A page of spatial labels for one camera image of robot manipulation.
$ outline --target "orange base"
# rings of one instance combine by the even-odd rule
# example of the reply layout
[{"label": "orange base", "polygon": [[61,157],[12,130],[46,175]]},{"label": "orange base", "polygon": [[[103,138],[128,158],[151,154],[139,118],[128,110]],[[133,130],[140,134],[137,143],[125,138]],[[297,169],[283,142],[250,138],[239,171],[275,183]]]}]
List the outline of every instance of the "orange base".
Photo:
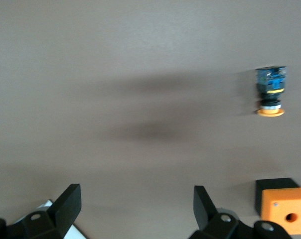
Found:
[{"label": "orange base", "polygon": [[301,188],[263,190],[261,219],[279,224],[290,235],[300,235]]},{"label": "orange base", "polygon": [[265,109],[261,109],[258,110],[257,113],[260,116],[264,116],[264,117],[277,117],[277,116],[281,116],[284,114],[284,110],[283,109],[275,109],[275,110],[265,110]]}]

